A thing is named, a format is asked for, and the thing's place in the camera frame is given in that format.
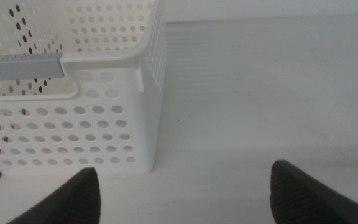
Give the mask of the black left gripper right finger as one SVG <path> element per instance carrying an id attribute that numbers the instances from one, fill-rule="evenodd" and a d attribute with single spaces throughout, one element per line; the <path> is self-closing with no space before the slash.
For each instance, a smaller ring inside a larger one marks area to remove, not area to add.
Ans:
<path id="1" fill-rule="evenodd" d="M 270 209 L 275 223 L 358 223 L 358 203 L 286 160 L 273 163 Z"/>

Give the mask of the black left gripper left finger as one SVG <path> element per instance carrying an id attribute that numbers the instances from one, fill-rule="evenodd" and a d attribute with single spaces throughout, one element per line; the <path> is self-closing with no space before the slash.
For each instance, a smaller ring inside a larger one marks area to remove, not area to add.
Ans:
<path id="1" fill-rule="evenodd" d="M 38 204 L 11 220 L 16 224 L 99 224 L 101 193 L 94 167 L 80 170 Z"/>

